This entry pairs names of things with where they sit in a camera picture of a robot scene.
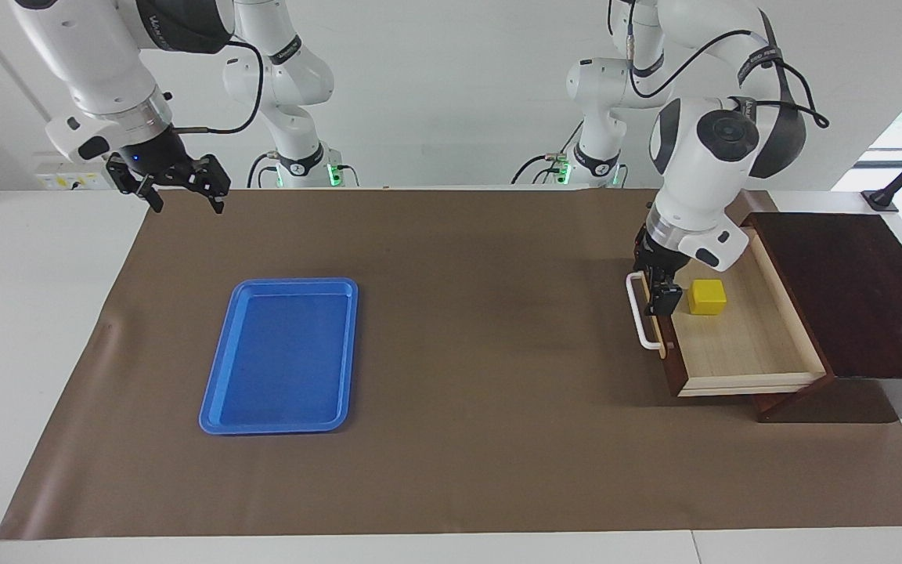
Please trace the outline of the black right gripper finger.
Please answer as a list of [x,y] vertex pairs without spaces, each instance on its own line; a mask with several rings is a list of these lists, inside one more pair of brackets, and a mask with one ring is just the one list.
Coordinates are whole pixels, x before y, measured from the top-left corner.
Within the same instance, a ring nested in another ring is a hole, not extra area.
[[190,192],[203,196],[216,215],[223,213],[223,200],[229,195],[230,177],[214,154],[205,154],[189,163],[183,186]]
[[139,197],[148,204],[151,211],[161,213],[164,208],[164,200],[154,189],[153,176],[145,175],[142,179],[137,179],[125,161],[107,161],[105,172],[110,176],[111,182],[114,183],[119,193]]

